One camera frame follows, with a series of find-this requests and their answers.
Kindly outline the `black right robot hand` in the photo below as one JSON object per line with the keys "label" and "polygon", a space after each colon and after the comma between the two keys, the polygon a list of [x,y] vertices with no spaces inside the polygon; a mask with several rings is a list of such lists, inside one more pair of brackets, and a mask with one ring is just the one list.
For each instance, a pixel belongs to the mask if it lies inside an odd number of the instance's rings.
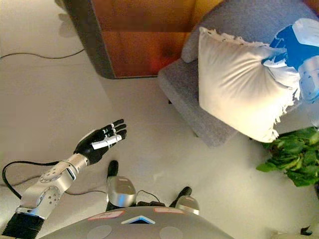
{"label": "black right robot hand", "polygon": [[279,31],[270,46],[284,48],[284,52],[271,56],[262,64],[272,70],[297,72],[306,64],[306,70],[319,67],[319,21],[300,18]]}

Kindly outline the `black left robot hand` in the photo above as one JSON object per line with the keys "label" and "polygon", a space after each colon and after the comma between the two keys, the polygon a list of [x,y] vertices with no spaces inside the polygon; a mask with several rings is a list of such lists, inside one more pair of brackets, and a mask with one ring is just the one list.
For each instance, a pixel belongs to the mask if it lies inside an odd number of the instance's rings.
{"label": "black left robot hand", "polygon": [[127,135],[124,119],[119,119],[83,137],[75,147],[74,154],[81,154],[90,165],[99,162],[103,155]]}

